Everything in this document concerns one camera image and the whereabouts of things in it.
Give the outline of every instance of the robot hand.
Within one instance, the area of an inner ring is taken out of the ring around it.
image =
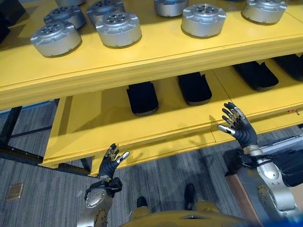
[[[118,156],[118,158],[115,160],[117,154],[119,153],[119,150],[116,150],[116,148],[116,144],[113,143],[106,151],[99,168],[100,180],[111,180],[118,165],[129,156],[129,151],[127,151],[122,156]]]
[[[217,128],[225,133],[231,134],[240,143],[242,148],[257,145],[257,134],[244,113],[231,102],[228,104],[224,103],[224,106],[228,108],[230,112],[223,108],[222,111],[229,118],[226,116],[222,116],[222,118],[230,127],[219,124]]]

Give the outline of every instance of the yellow shelving unit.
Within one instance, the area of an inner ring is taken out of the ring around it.
[[[82,11],[94,1],[88,0]],[[25,4],[27,14],[0,44],[0,109],[303,52],[303,23],[297,19],[301,5],[292,5],[277,24],[264,26],[241,16],[244,1],[191,0],[189,4],[201,2],[226,11],[220,35],[189,37],[180,29],[181,17],[155,14],[153,0],[124,0],[126,10],[140,19],[140,42],[124,49],[107,48],[87,19],[80,30],[81,46],[59,58],[43,57],[29,40],[44,25],[43,16],[56,7],[55,2]]]
[[[266,92],[252,91],[232,66],[213,72],[230,99],[250,118],[303,107],[303,83],[291,78],[274,60],[265,60],[265,64],[279,80],[274,89]]]
[[[62,162],[95,156],[105,152],[113,142],[121,149],[129,149],[185,136],[182,143],[186,144],[200,140],[200,132],[193,135],[195,139],[186,138],[187,134],[198,131],[206,131],[203,133],[206,138],[203,144],[224,141],[207,138],[207,132],[223,122],[221,108],[228,101],[238,105],[251,120],[302,108],[303,83],[292,79],[273,60],[265,62],[279,79],[279,84],[273,89],[266,92],[252,90],[232,66],[207,70],[204,73],[213,97],[209,103],[200,106],[185,103],[176,77],[157,80],[154,86],[159,110],[147,117],[137,117],[131,113],[126,87],[62,98],[42,165],[56,167]],[[295,120],[300,121],[303,121],[303,115]],[[290,124],[282,121],[276,128]],[[264,128],[259,127],[258,130],[262,132]],[[148,157],[144,159],[160,158],[162,154],[158,152],[145,152]]]
[[[303,22],[303,0],[289,1],[286,13]]]
[[[0,110],[60,97],[43,166],[102,155],[112,142],[132,150],[121,165],[127,166],[229,141],[215,129],[228,101],[243,109],[258,133],[303,121],[302,114],[286,114],[303,107],[302,82],[266,60],[280,83],[258,93],[230,66],[303,52],[302,0],[291,1],[281,20],[270,26],[244,19],[245,1],[190,0],[190,5],[210,3],[227,14],[222,32],[207,39],[184,34],[181,17],[157,16],[153,0],[124,0],[126,10],[139,17],[143,36],[123,49],[102,44],[85,14],[93,2],[81,6],[88,23],[80,29],[81,46],[68,55],[45,58],[30,44],[31,35],[44,25],[43,16],[56,7],[54,0],[24,4],[27,13],[0,43]],[[196,71],[206,74],[213,97],[205,105],[187,106],[176,76]],[[159,110],[137,117],[126,88],[144,81],[154,83]]]
[[[284,127],[303,123],[303,109],[298,109],[295,113],[279,113],[261,120],[252,120],[251,124],[257,134],[278,130]],[[170,140],[162,140],[154,143],[145,144],[143,146],[130,148],[130,156],[121,163],[118,168],[136,165],[154,159],[168,157],[183,152],[206,148],[218,145],[223,142],[233,140],[232,136],[225,134],[217,129],[197,132],[183,137],[176,137]],[[104,153],[93,157],[91,176],[97,176],[99,166],[103,159]]]

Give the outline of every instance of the silver metal casing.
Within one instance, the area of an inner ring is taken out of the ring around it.
[[[44,17],[46,24],[63,21],[72,23],[76,29],[82,27],[85,23],[85,17],[78,6],[62,6],[55,8]]]
[[[111,47],[131,45],[142,36],[138,17],[130,13],[108,14],[97,22],[96,29],[102,43]]]
[[[30,41],[43,56],[54,57],[76,48],[82,40],[73,24],[53,22],[36,31]]]
[[[183,10],[181,28],[189,35],[209,37],[221,32],[226,14],[210,4],[199,4]]]
[[[86,11],[92,25],[96,25],[97,21],[101,20],[104,15],[109,13],[125,12],[123,2],[116,0],[96,1]]]
[[[85,0],[55,0],[58,6],[78,6],[85,2]]]
[[[248,0],[241,14],[252,21],[264,24],[278,22],[287,8],[281,0]]]
[[[176,17],[188,7],[188,0],[154,0],[154,6],[159,16]]]

